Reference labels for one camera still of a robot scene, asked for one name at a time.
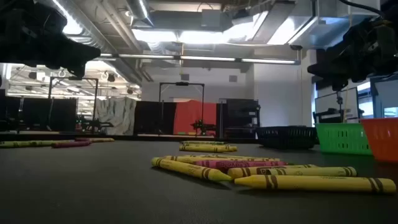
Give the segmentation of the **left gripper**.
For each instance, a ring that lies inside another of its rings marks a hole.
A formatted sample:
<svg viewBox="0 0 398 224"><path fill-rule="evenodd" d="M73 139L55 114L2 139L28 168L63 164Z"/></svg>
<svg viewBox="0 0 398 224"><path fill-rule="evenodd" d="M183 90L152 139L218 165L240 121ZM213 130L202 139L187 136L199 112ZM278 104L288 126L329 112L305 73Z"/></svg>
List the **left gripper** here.
<svg viewBox="0 0 398 224"><path fill-rule="evenodd" d="M29 66L67 67L72 75L83 78L85 64L101 55L99 48L69 39L60 32L29 29L1 31L1 62Z"/></svg>

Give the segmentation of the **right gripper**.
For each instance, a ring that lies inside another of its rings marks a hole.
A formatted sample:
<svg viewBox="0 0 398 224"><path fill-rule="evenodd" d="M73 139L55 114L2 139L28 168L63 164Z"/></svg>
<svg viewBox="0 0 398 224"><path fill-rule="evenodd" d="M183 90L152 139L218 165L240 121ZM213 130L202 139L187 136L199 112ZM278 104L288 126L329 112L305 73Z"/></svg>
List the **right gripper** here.
<svg viewBox="0 0 398 224"><path fill-rule="evenodd" d="M344 72L352 80L364 80L372 73L388 75L397 71L397 31L391 21L368 18L349 28L343 41L317 50L317 54L317 62L307 71L324 79ZM341 91L347 85L347 79L331 82L333 91Z"/></svg>

